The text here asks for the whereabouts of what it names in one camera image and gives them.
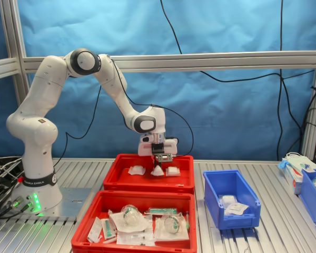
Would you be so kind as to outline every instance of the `blue curtain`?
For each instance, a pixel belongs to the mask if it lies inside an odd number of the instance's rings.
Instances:
[[[276,51],[280,48],[281,1],[163,1],[183,53]],[[65,55],[79,47],[109,55],[178,54],[159,0],[19,1],[28,56]],[[316,0],[284,0],[283,50],[316,50]],[[309,70],[283,70],[291,76]],[[222,80],[250,78],[279,70],[210,71]],[[128,95],[137,103],[159,104],[184,116],[194,132],[196,159],[275,160],[280,134],[278,76],[220,83],[200,72],[125,73]],[[286,80],[292,114],[301,123],[313,72]],[[65,132],[82,136],[93,114],[99,84],[91,76],[68,79],[57,106],[46,116],[59,131],[53,156],[64,149]],[[135,106],[143,111],[144,106]],[[299,131],[280,104],[284,155]],[[179,154],[191,133],[166,112],[166,135],[178,137]],[[69,139],[65,157],[115,157],[136,153],[139,134],[127,129],[118,108],[101,92],[95,121],[81,140]],[[23,147],[3,152],[23,153]]]

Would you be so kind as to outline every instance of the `white box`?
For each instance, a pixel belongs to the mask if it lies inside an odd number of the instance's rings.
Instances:
[[[284,169],[280,168],[280,170],[283,172],[288,184],[292,187],[293,193],[300,194],[303,179],[302,174],[289,164]]]

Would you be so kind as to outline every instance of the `metal table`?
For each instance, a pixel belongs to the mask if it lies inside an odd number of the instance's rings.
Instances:
[[[61,187],[90,188],[77,221],[22,216],[0,220],[0,252],[71,252],[71,238],[113,159],[63,159],[56,170]],[[238,169],[262,202],[260,226],[219,231],[204,204],[205,170]],[[198,252],[313,252],[316,225],[277,168],[277,162],[195,160]]]

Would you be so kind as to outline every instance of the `blue box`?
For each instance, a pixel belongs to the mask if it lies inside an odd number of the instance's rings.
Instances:
[[[307,173],[302,170],[302,174],[303,181],[300,197],[311,219],[316,224],[316,187],[312,183],[312,179],[316,177],[316,172]]]
[[[261,203],[238,170],[204,171],[205,202],[216,227],[222,229],[259,226]],[[243,215],[225,216],[219,195],[235,195],[238,202],[248,205]]]

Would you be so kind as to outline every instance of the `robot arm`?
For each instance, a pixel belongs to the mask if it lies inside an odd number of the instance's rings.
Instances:
[[[57,127],[44,116],[56,106],[68,76],[89,74],[97,78],[115,101],[126,126],[137,133],[148,133],[141,136],[139,155],[155,155],[158,162],[164,162],[172,161],[172,155],[177,153],[177,139],[165,139],[164,110],[153,105],[141,113],[135,111],[124,92],[126,80],[108,55],[79,49],[64,58],[47,56],[35,74],[27,97],[6,122],[10,133],[25,144],[24,180],[12,191],[12,199],[22,197],[29,201],[27,213],[52,208],[62,199],[51,155]]]

